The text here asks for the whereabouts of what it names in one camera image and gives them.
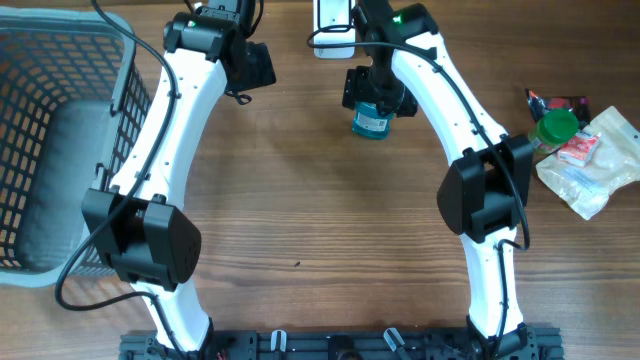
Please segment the blue mouthwash bottle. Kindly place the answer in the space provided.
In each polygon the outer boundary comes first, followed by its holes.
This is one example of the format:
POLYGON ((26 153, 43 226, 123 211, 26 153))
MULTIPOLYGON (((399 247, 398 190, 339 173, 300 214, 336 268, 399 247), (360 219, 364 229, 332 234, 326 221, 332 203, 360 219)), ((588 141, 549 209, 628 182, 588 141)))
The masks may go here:
POLYGON ((393 114, 381 116, 372 103, 357 102, 352 131, 370 139, 385 139, 390 132, 393 114))

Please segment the green lid jar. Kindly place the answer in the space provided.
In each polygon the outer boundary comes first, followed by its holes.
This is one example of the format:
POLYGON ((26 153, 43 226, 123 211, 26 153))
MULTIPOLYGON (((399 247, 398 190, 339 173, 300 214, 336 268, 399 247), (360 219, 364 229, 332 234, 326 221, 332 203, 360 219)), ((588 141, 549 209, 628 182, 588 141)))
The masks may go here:
POLYGON ((529 132, 528 139, 540 154, 551 154, 571 140, 579 130, 577 117, 567 109, 553 109, 529 132))

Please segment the black red snack wrapper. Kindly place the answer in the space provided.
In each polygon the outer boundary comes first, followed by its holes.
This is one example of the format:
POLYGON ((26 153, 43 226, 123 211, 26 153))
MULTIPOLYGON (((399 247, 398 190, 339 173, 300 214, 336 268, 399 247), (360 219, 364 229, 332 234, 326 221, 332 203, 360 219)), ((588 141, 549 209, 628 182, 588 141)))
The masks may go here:
POLYGON ((527 104, 533 121, 538 123, 547 113, 555 109, 565 109, 573 113, 583 129, 590 124, 591 98, 588 96, 551 96, 544 97, 529 88, 525 89, 527 104))

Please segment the red snack packet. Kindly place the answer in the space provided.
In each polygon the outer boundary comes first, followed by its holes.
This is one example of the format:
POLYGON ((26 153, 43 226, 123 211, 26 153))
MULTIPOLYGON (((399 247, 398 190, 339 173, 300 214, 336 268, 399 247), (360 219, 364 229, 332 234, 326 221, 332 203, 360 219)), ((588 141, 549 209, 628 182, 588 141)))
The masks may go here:
POLYGON ((565 163, 584 167, 590 161, 600 143, 600 135, 579 131, 567 143, 562 145, 556 157, 565 163))

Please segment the white long pouch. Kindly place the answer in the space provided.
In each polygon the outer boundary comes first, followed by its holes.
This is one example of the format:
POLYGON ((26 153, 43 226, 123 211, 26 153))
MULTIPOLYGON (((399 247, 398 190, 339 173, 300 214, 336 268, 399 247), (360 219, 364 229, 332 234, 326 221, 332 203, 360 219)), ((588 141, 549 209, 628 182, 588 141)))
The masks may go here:
POLYGON ((536 172, 572 210, 589 220, 617 189, 639 180, 639 131, 610 106, 583 133, 598 138, 584 165, 567 162, 556 153, 540 161, 536 172))

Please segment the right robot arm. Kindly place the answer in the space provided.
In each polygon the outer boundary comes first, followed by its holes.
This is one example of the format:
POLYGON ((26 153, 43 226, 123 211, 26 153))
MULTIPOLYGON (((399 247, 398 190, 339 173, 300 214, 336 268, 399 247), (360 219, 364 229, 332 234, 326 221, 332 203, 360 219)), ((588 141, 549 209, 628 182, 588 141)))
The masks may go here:
POLYGON ((449 165, 437 205, 466 256, 470 341, 486 359, 507 359, 528 346, 514 254, 530 246, 531 145, 484 111, 424 5, 395 10, 387 1, 359 1, 349 26, 371 63, 348 71, 342 104, 368 132, 424 111, 449 165))

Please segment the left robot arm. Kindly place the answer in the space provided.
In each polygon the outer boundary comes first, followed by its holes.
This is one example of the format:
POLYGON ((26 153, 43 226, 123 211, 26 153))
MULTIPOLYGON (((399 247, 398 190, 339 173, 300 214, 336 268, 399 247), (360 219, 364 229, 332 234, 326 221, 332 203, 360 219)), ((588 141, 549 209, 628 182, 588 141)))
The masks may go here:
POLYGON ((130 154, 82 213, 103 265, 144 299, 156 333, 141 355, 215 359, 211 318, 193 280, 201 233, 183 212, 187 177, 217 101, 245 105, 250 89, 275 82, 263 43, 254 43, 264 4, 210 1, 179 12, 163 32, 158 87, 130 154))

